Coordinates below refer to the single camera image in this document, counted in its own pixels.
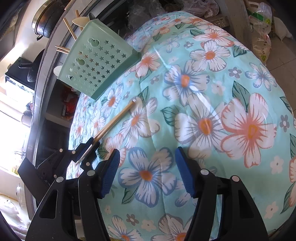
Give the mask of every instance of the green leaf print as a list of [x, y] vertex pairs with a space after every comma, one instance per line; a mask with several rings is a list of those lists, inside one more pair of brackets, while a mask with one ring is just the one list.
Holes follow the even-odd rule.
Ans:
[[126, 188], [124, 190], [124, 196], [122, 198], [121, 204], [127, 204], [133, 201], [133, 199], [135, 198], [135, 193], [138, 190], [138, 187], [139, 186], [135, 188], [129, 188], [129, 189]]
[[293, 159], [296, 156], [296, 137], [290, 134], [290, 154]]
[[232, 46], [232, 53], [233, 53], [233, 57], [237, 57], [239, 55], [246, 54], [247, 51], [243, 50], [240, 46], [234, 45]]
[[175, 27], [176, 27], [177, 29], [180, 29], [180, 28], [182, 28], [184, 25], [185, 25], [185, 23], [179, 23], [179, 24], [176, 24]]
[[149, 86], [147, 86], [140, 94], [138, 94], [138, 97], [141, 98], [143, 106], [146, 105], [147, 98], [149, 94]]
[[285, 106], [291, 112], [291, 114], [293, 114], [292, 108], [291, 108], [287, 98], [285, 96], [282, 96], [282, 97], [280, 97], [280, 99], [284, 102]]
[[108, 99], [107, 99], [106, 96], [101, 100], [101, 104], [102, 104], [102, 106], [105, 104], [105, 102], [106, 102], [107, 100], [108, 100]]
[[158, 32], [158, 34], [156, 34], [153, 39], [156, 42], [157, 40], [159, 40], [161, 38], [162, 34], [160, 32]]
[[197, 35], [203, 34], [203, 32], [198, 31], [196, 29], [190, 29], [190, 34], [193, 35], [193, 36], [197, 36]]
[[250, 93], [236, 81], [233, 82], [232, 96], [233, 98], [237, 98], [244, 106], [246, 112], [248, 112]]
[[165, 122], [170, 126], [175, 126], [175, 117], [180, 113], [180, 109], [175, 105], [168, 106], [161, 110]]
[[282, 210], [281, 214], [283, 212], [285, 212], [290, 207], [290, 205], [289, 205], [289, 198], [291, 196], [291, 192], [292, 192], [292, 189], [293, 189], [294, 185], [295, 185], [295, 182], [289, 187], [289, 189], [288, 189], [288, 191], [287, 191], [287, 193], [285, 195], [285, 198], [284, 198], [284, 206], [283, 206], [283, 210]]

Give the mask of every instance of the blue flower print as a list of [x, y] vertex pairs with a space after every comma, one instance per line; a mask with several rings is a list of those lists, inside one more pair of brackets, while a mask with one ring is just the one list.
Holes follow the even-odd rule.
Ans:
[[268, 91], [271, 91], [271, 85], [273, 85], [274, 87], [277, 86], [276, 80], [269, 73], [269, 71], [264, 67], [263, 64], [260, 64], [259, 67], [254, 63], [249, 63], [249, 64], [254, 71], [253, 72], [246, 71], [244, 74], [247, 78], [255, 80], [255, 82], [253, 83], [253, 86], [255, 88], [259, 88], [262, 85], [262, 83], [264, 83], [266, 89]]
[[203, 92], [207, 89], [210, 77], [207, 74], [198, 74], [192, 70], [194, 60], [188, 60], [183, 70], [179, 65], [173, 65], [165, 73], [164, 82], [169, 86], [163, 90], [163, 96], [169, 101], [180, 98], [183, 106], [188, 104], [188, 97], [193, 93]]
[[163, 147], [156, 151], [149, 161], [142, 148], [131, 148], [128, 154], [131, 168], [121, 169], [118, 182], [123, 188], [138, 187], [135, 199], [148, 207], [155, 207], [159, 189], [170, 195], [176, 188], [177, 178], [168, 170], [173, 165], [172, 152]]

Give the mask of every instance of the tile floor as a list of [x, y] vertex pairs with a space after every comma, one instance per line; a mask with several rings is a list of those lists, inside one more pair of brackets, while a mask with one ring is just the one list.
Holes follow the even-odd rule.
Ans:
[[283, 89], [293, 109], [296, 110], [296, 41], [284, 38], [271, 40], [267, 68]]

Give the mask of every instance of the wooden chopstick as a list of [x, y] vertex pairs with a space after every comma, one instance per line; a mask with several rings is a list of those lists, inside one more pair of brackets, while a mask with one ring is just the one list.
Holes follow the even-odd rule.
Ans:
[[65, 50], [67, 52], [70, 52], [70, 49], [68, 49], [68, 48], [65, 48], [65, 47], [62, 47], [62, 46], [59, 46], [59, 45], [55, 45], [55, 47], [58, 48], [58, 49], [62, 49], [62, 50]]
[[65, 54], [68, 54], [69, 52], [65, 51], [65, 50], [62, 50], [62, 49], [56, 49], [57, 52], [61, 52], [61, 53], [65, 53]]
[[134, 101], [129, 102], [129, 104], [120, 111], [102, 130], [100, 130], [94, 137], [94, 141], [91, 144], [91, 146], [86, 150], [86, 152], [82, 155], [82, 157], [76, 162], [76, 165], [80, 164], [83, 159], [89, 154], [89, 152], [92, 150], [94, 145], [116, 124], [117, 121], [119, 121], [128, 110], [130, 110], [135, 105]]
[[74, 40], [76, 40], [76, 39], [77, 39], [77, 37], [76, 37], [76, 35], [75, 35], [75, 33], [74, 33], [73, 29], [71, 28], [71, 26], [70, 26], [70, 24], [69, 24], [68, 20], [67, 20], [66, 18], [63, 18], [63, 20], [64, 20], [64, 22], [65, 22], [65, 24], [66, 24], [66, 26], [67, 26], [68, 30], [69, 30], [69, 31], [70, 31], [70, 33], [72, 34], [72, 37], [74, 38]]
[[75, 14], [76, 14], [76, 17], [77, 17], [77, 18], [80, 17], [78, 10], [75, 11]]

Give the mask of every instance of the floral fabric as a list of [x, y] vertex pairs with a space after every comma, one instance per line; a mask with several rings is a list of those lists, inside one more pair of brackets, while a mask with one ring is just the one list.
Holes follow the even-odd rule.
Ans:
[[[284, 92], [261, 61], [234, 37], [186, 12], [145, 23], [127, 42], [142, 59], [96, 102], [81, 95], [69, 148], [86, 142], [130, 100], [136, 102], [102, 139], [100, 160], [120, 151], [111, 191], [99, 200], [113, 238], [182, 241], [196, 201], [186, 192], [174, 152], [215, 175], [238, 175], [267, 231], [296, 203], [296, 120]], [[67, 178], [82, 169], [72, 162]], [[219, 228], [217, 197], [211, 238]]]

